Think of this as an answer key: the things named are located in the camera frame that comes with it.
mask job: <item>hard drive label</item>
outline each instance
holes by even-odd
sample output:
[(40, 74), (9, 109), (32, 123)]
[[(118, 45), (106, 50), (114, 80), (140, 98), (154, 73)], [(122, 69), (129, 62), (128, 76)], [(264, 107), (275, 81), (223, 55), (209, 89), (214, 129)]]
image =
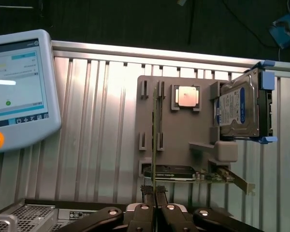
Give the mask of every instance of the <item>hard drive label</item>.
[(222, 95), (215, 107), (219, 108), (220, 126), (230, 125), (234, 120), (238, 124), (243, 124), (245, 122), (245, 89), (242, 87)]

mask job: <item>dark floor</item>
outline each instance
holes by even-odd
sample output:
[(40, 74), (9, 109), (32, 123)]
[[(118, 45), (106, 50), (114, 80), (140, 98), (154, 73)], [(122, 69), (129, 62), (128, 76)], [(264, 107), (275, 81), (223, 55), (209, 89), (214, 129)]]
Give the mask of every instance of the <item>dark floor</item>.
[[(0, 3), (8, 1), (34, 2)], [(238, 19), (222, 0), (183, 7), (176, 0), (51, 0), (43, 19), (31, 10), (0, 9), (0, 34), (44, 28), (54, 40), (278, 60), (268, 26), (287, 13), (287, 0), (224, 2)], [(290, 62), (290, 49), (280, 58)]]

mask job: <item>aluminum profile wall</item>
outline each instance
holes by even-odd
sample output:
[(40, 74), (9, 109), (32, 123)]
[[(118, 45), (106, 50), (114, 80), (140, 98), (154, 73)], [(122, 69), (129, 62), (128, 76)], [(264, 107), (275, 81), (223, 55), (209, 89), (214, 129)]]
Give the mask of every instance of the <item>aluminum profile wall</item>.
[[(93, 46), (54, 42), (63, 127), (31, 147), (0, 154), (0, 209), (24, 197), (141, 201), (143, 180), (134, 170), (137, 77), (230, 80), (257, 62)], [(239, 160), (232, 164), (239, 176), (256, 183), (255, 196), (234, 185), (165, 183), (171, 202), (210, 201), (266, 232), (290, 232), (290, 64), (279, 65), (272, 105), (278, 143), (238, 142)]]

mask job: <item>screw head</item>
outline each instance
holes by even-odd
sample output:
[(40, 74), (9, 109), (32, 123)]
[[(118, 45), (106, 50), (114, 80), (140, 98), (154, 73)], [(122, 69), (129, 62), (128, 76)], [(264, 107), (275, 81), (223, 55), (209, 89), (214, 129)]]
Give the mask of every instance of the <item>screw head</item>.
[(147, 205), (142, 205), (141, 209), (149, 209)]
[(199, 212), (202, 216), (207, 216), (208, 215), (208, 212), (206, 210), (201, 210)]
[(166, 207), (167, 207), (169, 210), (174, 210), (174, 209), (175, 209), (174, 205), (171, 205), (171, 204), (168, 204)]
[(117, 214), (117, 211), (116, 211), (116, 210), (110, 210), (110, 211), (108, 211), (108, 213), (109, 213), (110, 215), (115, 215), (115, 214)]

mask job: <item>touchscreen display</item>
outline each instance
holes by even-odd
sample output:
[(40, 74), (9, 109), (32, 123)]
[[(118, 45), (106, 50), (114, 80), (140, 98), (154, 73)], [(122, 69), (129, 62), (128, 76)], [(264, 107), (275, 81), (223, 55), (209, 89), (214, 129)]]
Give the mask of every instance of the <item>touchscreen display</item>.
[(45, 118), (39, 40), (0, 45), (0, 127)]

